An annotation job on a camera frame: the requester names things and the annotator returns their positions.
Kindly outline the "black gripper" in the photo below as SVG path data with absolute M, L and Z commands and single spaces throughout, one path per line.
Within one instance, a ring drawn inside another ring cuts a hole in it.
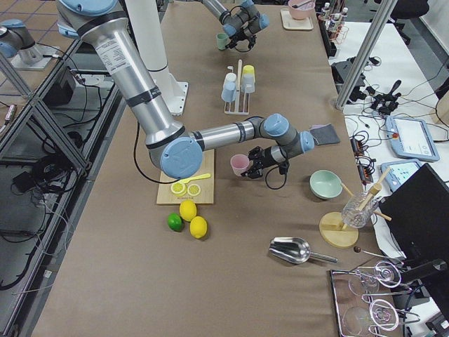
M 240 30 L 235 35 L 231 36 L 231 41 L 226 45 L 226 48 L 234 49 L 240 41 L 247 41 L 248 49 L 252 49 L 255 45 L 255 35 L 246 36 L 245 32 Z
M 273 165 L 273 157 L 271 148 L 262 149 L 261 147 L 254 147 L 248 153 L 249 160 L 252 161 L 250 168 L 243 172 L 243 177 L 251 179 L 261 178 L 262 170 Z

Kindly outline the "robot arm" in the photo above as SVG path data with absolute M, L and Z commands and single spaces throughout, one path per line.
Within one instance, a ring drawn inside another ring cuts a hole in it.
M 165 48 L 153 1 L 129 1 L 125 6 L 118 1 L 57 1 L 56 6 L 60 33 L 94 47 L 143 128 L 152 163 L 167 176 L 188 178 L 199 170 L 203 151 L 254 138 L 272 139 L 276 145 L 256 153 L 251 178 L 314 149 L 311 133 L 297 131 L 281 114 L 187 132 L 165 102 L 171 89 L 159 88 L 164 81 L 153 79 L 148 69 L 153 65 L 164 70 L 167 65 L 158 61 Z
M 220 21 L 229 39 L 225 49 L 236 49 L 238 42 L 247 41 L 250 51 L 256 43 L 256 34 L 269 26 L 269 17 L 261 14 L 253 1 L 243 1 L 237 5 L 236 13 L 232 13 L 216 0 L 205 0 L 200 3 Z

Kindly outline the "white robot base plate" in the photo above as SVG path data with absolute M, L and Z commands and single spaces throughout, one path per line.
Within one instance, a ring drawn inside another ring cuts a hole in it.
M 181 116 L 185 110 L 189 83 L 178 81 L 171 73 L 168 78 L 169 94 L 166 95 L 165 102 L 173 116 Z

